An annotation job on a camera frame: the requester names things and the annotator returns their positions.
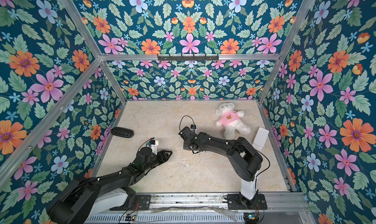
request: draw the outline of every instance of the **floor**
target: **floor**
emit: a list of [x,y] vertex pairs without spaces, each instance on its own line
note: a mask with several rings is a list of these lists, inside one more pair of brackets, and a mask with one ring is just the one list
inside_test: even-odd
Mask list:
[[[251,127],[251,133],[243,136],[253,142],[259,127],[264,127],[256,101],[232,101],[235,110],[244,110],[242,120]],[[129,165],[139,146],[151,137],[159,141],[159,150],[173,151],[169,161],[153,169],[137,184],[131,186],[136,192],[238,192],[241,179],[225,156],[213,152],[192,154],[183,150],[183,139],[178,135],[182,116],[190,115],[198,132],[213,137],[223,137],[224,128],[217,128],[215,110],[224,101],[129,101],[120,118],[119,127],[130,128],[132,138],[113,136],[101,163],[97,176],[116,172]],[[192,120],[185,117],[182,128]],[[241,136],[236,132],[235,138]],[[273,148],[269,142],[261,150],[271,166],[257,181],[260,191],[287,191]],[[268,166],[264,159],[261,170]]]

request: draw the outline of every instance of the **wire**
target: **wire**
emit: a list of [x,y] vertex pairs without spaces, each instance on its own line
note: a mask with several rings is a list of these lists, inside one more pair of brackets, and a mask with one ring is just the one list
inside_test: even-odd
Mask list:
[[186,116],[189,117],[189,118],[191,118],[191,120],[193,121],[193,124],[195,125],[194,120],[192,119],[192,117],[190,117],[189,115],[185,115],[185,116],[183,116],[182,119],[180,120],[180,123],[179,123],[179,132],[181,131],[180,126],[181,126],[181,124],[182,124],[182,120],[183,120],[183,118],[186,117]]

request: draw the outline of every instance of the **pink shirt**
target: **pink shirt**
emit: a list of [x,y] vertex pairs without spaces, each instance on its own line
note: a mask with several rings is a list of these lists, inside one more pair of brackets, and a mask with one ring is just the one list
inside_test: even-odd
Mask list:
[[229,125],[230,123],[234,122],[234,121],[237,121],[237,120],[240,120],[239,116],[237,115],[237,113],[233,110],[231,111],[228,111],[226,113],[224,113],[221,118],[220,118],[220,123],[226,127],[227,125]]

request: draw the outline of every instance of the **orange flower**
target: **orange flower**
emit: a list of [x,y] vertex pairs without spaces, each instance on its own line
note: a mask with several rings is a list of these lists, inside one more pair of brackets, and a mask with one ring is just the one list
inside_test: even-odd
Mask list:
[[290,71],[296,71],[300,67],[300,62],[303,60],[303,57],[301,56],[302,52],[296,50],[293,54],[290,56],[290,60],[288,62]]
[[103,20],[101,17],[95,17],[94,18],[94,26],[97,27],[97,30],[101,31],[102,33],[110,33],[110,25],[108,24],[108,21]]
[[174,17],[171,19],[171,23],[172,24],[177,24],[179,22],[179,20],[177,19],[177,17]]
[[87,172],[87,173],[85,173],[84,177],[86,177],[86,178],[89,178],[89,177],[90,177],[90,175],[91,175],[91,173],[92,173],[92,171],[93,171],[93,169],[92,169],[92,168],[90,168],[90,169],[88,170],[88,172]]
[[10,120],[0,121],[0,150],[2,154],[10,154],[14,151],[13,147],[18,147],[26,137],[26,130],[21,130],[23,125],[16,122],[12,125]]
[[192,8],[194,5],[194,0],[182,0],[182,5],[184,8]]
[[272,19],[270,21],[270,24],[268,26],[270,33],[277,33],[280,29],[282,29],[282,26],[285,24],[285,18],[276,16],[275,19]]
[[236,54],[236,51],[239,50],[238,42],[234,41],[233,38],[230,38],[228,41],[223,41],[223,45],[221,45],[222,54]]
[[288,132],[286,125],[282,124],[279,127],[279,132],[281,133],[282,137],[286,137],[287,136],[287,132]]
[[250,88],[250,89],[247,89],[247,95],[249,96],[252,96],[253,94],[255,94],[257,92],[257,89],[256,88]]
[[328,69],[331,70],[330,72],[337,73],[342,72],[342,68],[345,68],[349,63],[347,60],[350,58],[348,54],[345,54],[345,50],[341,50],[341,52],[336,51],[333,54],[333,57],[329,58],[330,64],[328,65]]
[[296,180],[295,180],[295,174],[291,168],[288,168],[288,171],[290,173],[291,179],[293,180],[294,185],[296,185]]
[[39,70],[39,63],[36,57],[33,57],[33,54],[30,52],[24,53],[23,51],[17,51],[17,55],[11,55],[9,57],[11,62],[9,65],[12,69],[16,69],[15,72],[18,75],[25,75],[26,77],[30,77],[31,74],[35,74],[36,70]]
[[74,66],[84,72],[90,64],[87,55],[82,50],[75,50],[73,54],[72,60],[75,62]]
[[192,17],[186,17],[185,21],[183,22],[184,30],[188,33],[192,33],[194,31],[196,22],[193,20]]
[[94,125],[93,129],[91,130],[90,137],[93,140],[97,140],[99,138],[101,132],[102,132],[101,126],[99,126],[99,124]]
[[197,93],[197,90],[195,88],[190,88],[188,90],[188,93],[193,96],[193,95],[195,95]]
[[115,111],[115,118],[117,118],[119,116],[119,113],[120,113],[120,108],[118,108],[116,111]]
[[286,0],[285,6],[288,7],[293,3],[294,0]]
[[138,96],[138,90],[137,90],[137,89],[129,88],[129,89],[128,89],[128,92],[129,92],[129,94],[131,94],[132,96]]
[[82,2],[83,2],[83,4],[86,5],[86,7],[91,8],[91,2],[90,2],[90,1],[88,1],[88,0],[83,0]]
[[363,66],[362,64],[358,63],[353,67],[353,73],[355,75],[361,75],[363,72]]
[[359,152],[359,147],[363,152],[371,150],[369,143],[376,144],[376,136],[370,134],[373,132],[373,127],[369,123],[363,124],[362,119],[354,118],[351,123],[347,120],[343,123],[345,128],[341,128],[340,134],[344,136],[342,142],[345,146],[350,145],[350,150]]
[[333,222],[330,219],[328,219],[328,217],[325,214],[322,213],[318,215],[318,222],[320,224],[333,224]]
[[200,23],[201,24],[206,24],[208,21],[206,20],[206,18],[204,18],[204,17],[201,17],[200,18]]
[[359,36],[358,36],[358,43],[364,43],[366,42],[369,38],[371,38],[370,34],[369,33],[361,33]]
[[142,41],[141,44],[143,45],[141,49],[145,54],[161,54],[161,47],[157,45],[156,41],[147,38],[146,41]]

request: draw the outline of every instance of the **teddy bear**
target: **teddy bear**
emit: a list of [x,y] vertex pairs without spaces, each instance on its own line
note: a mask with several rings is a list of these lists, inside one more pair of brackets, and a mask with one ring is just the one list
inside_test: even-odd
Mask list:
[[219,106],[215,110],[215,114],[220,116],[219,120],[215,122],[217,127],[224,126],[224,137],[228,140],[234,139],[235,129],[243,135],[247,135],[251,132],[251,128],[247,126],[240,119],[244,116],[244,111],[234,111],[235,104],[227,102]]

